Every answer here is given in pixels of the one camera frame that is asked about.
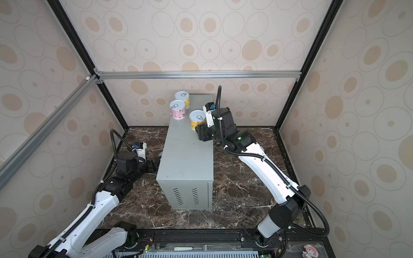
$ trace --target patterned wallpaper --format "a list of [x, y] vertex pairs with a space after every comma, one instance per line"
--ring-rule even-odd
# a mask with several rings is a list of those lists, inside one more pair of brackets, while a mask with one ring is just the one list
[[413, 253], [412, 25], [411, 0], [348, 0], [282, 126], [339, 258]]
[[0, 191], [0, 257], [23, 258], [46, 245], [90, 202], [120, 134], [93, 86]]
[[0, 1], [0, 165], [87, 74], [43, 2]]
[[331, 0], [62, 0], [101, 71], [300, 70]]
[[174, 94], [212, 94], [222, 86], [221, 105], [237, 125], [274, 126], [295, 78], [107, 80], [128, 125], [168, 125]]

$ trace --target pink can label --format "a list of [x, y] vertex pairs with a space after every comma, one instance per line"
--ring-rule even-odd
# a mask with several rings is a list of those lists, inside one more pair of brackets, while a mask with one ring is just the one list
[[183, 109], [173, 109], [171, 108], [171, 116], [174, 119], [183, 119], [186, 116], [186, 108]]

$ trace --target yellow can label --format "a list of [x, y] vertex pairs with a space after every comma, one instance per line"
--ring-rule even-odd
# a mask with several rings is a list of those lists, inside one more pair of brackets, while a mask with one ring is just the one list
[[189, 108], [189, 105], [190, 105], [189, 98], [187, 98], [187, 99], [185, 99], [185, 100], [183, 100], [183, 101], [185, 102], [186, 108], [188, 109], [188, 108]]
[[207, 123], [207, 120], [204, 119], [204, 120], [198, 121], [198, 122], [195, 122], [195, 121], [192, 121], [192, 120], [191, 120], [191, 128], [192, 128], [192, 130], [195, 130], [195, 127], [196, 127], [197, 125], [199, 125], [200, 123]]

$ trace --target metal box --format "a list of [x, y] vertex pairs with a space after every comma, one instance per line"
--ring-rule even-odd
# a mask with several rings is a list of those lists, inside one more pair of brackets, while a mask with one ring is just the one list
[[171, 118], [156, 179], [172, 209], [212, 209], [213, 141], [200, 141], [189, 120], [190, 112], [212, 101], [212, 95], [190, 95], [186, 117]]

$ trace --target yellow can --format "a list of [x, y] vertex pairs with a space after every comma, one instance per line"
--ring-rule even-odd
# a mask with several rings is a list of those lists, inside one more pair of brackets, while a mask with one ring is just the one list
[[186, 109], [188, 109], [191, 106], [189, 101], [189, 93], [186, 91], [179, 91], [175, 93], [175, 99], [182, 100], [183, 102], [185, 102]]
[[195, 127], [201, 123], [206, 123], [206, 116], [202, 110], [194, 110], [189, 114], [189, 120], [191, 120], [191, 128], [195, 131]]

